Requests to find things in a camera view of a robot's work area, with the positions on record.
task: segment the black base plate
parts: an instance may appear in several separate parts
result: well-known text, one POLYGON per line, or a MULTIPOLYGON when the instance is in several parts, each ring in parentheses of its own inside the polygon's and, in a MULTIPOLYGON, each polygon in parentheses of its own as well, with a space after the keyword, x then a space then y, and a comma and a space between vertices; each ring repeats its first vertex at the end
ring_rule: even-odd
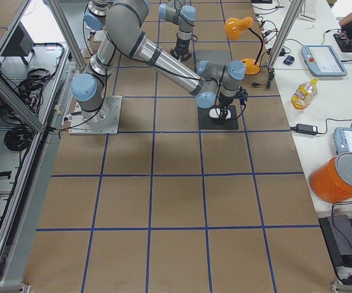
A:
MULTIPOLYGON (((211 109, 202 109, 198 107, 198 121, 199 129, 210 129, 210 130, 238 130, 238 121, 236 120, 220 120, 214 119, 209 116, 211 109)), ((232 118, 237 116, 236 106, 228 106, 228 110, 232 114, 232 118)))

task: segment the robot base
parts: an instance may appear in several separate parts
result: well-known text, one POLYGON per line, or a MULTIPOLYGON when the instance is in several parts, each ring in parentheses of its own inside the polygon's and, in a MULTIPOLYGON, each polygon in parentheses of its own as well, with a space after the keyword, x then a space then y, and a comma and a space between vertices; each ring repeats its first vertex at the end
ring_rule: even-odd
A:
MULTIPOLYGON (((120 108, 122 106, 122 96, 107 96, 104 100, 111 109, 109 115, 104 118, 104 121, 99 125, 88 125, 84 123, 77 128, 69 129, 71 135, 92 136, 95 134, 112 134, 116 135, 119 128, 120 108)), ((77 103, 75 111, 80 111, 81 107, 77 103)), ((71 126, 75 127, 84 121, 81 115, 73 116, 71 126)))

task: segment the shelf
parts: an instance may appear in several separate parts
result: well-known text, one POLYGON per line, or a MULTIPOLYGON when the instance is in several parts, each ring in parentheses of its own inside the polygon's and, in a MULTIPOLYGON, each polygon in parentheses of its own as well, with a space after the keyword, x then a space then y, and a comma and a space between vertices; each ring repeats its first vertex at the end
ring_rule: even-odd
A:
MULTIPOLYGON (((53 114, 54 100, 56 99, 56 94, 61 89, 63 81, 66 78, 68 68, 70 63, 68 62, 69 50, 64 45, 64 54, 61 56, 60 47, 49 47, 49 46, 35 46, 34 56, 29 63, 25 65, 19 57, 7 57, 4 59, 3 63, 0 65, 0 70, 4 75, 12 80, 14 84, 19 84, 27 75, 27 72, 34 68, 46 68, 50 72, 54 72, 56 68, 56 60, 60 57, 60 66, 52 80, 48 83, 43 92, 43 104, 39 111, 38 120, 41 124, 45 124, 48 117, 53 114)), ((0 119, 0 172, 12 171, 12 176, 10 179, 0 178, 0 211, 3 213, 6 201, 4 200, 9 195, 13 182, 15 180, 15 175, 17 172, 17 167, 19 166, 20 154, 19 152, 13 152, 6 148, 4 145, 5 133, 8 129, 12 128, 12 125, 4 123, 0 119)), ((26 187, 26 181, 30 174, 31 168, 34 162, 35 155, 38 153, 38 148, 40 146, 40 141, 43 137, 42 133, 35 133, 32 143, 29 147, 28 154, 25 158, 23 168, 18 175, 17 185, 15 188, 14 196, 12 197, 9 206, 7 207, 7 214, 2 223, 2 228, 0 232, 0 258, 5 249, 5 243, 7 237, 10 233, 13 220, 15 218, 16 211, 20 204, 21 197, 23 195, 23 190, 26 187)))

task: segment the blue joint cap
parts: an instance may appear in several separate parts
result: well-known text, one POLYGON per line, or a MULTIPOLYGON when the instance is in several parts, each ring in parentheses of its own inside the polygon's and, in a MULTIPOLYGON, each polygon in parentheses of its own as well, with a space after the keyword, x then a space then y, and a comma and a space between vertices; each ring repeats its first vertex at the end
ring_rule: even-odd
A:
POLYGON ((181 15, 183 15, 187 20, 189 21, 195 21, 196 18, 196 10, 195 7, 189 6, 189 5, 184 5, 181 8, 181 15))
POLYGON ((245 70, 245 64, 239 60, 233 60, 227 66, 228 74, 238 81, 244 78, 245 70))
POLYGON ((215 103, 216 94, 212 92, 203 92, 195 97, 195 103, 200 108, 210 108, 215 103))
POLYGON ((96 79, 88 73, 78 75, 71 81, 71 91, 77 101, 86 102, 96 94, 96 79))
POLYGON ((166 17, 166 4, 165 3, 162 3, 159 5, 158 7, 158 17, 161 19, 161 20, 166 20, 165 17, 166 17))
POLYGON ((196 70, 196 73, 201 75, 206 68, 207 64, 209 64, 210 61, 202 60, 198 62, 198 68, 196 70))
POLYGON ((147 10, 150 11, 150 3, 149 3, 149 0, 144 0, 146 6, 147 6, 147 10))
POLYGON ((90 12, 85 13, 84 21, 91 29, 94 29, 95 31, 100 31, 103 29, 104 24, 102 24, 101 21, 90 12))

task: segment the power adapter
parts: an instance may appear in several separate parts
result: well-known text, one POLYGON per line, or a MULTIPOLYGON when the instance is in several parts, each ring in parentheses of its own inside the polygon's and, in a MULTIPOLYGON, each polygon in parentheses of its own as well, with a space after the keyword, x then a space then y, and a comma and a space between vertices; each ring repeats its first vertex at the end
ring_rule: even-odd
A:
POLYGON ((290 129, 292 131, 302 133, 302 134, 308 134, 310 136, 315 136, 316 134, 318 134, 317 126, 314 126, 314 125, 297 123, 296 126, 290 127, 290 129))

